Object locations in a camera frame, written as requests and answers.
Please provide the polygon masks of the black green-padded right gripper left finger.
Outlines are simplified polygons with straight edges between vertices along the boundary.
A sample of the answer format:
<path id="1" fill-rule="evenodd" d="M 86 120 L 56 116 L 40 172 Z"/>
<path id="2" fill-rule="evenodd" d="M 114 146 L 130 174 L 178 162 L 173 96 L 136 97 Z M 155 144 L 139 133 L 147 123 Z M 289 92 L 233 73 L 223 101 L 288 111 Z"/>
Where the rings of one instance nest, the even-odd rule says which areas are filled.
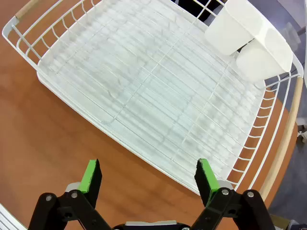
<path id="1" fill-rule="evenodd" d="M 99 160 L 90 160 L 81 183 L 62 196 L 43 193 L 38 198 L 30 230 L 63 230 L 69 221 L 78 221 L 84 230 L 110 230 L 95 205 L 102 182 Z"/>

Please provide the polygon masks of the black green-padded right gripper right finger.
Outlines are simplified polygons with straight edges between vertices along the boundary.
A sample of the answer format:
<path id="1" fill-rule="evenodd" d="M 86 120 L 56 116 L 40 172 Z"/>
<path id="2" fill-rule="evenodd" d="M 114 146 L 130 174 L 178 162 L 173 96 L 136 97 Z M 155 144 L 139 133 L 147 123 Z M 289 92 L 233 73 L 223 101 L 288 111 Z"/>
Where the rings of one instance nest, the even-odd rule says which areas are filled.
<path id="1" fill-rule="evenodd" d="M 275 229 L 258 191 L 239 194 L 221 187 L 206 159 L 198 159 L 194 178 L 204 210 L 190 227 L 192 230 L 214 230 L 223 218 L 232 218 L 239 230 Z"/>

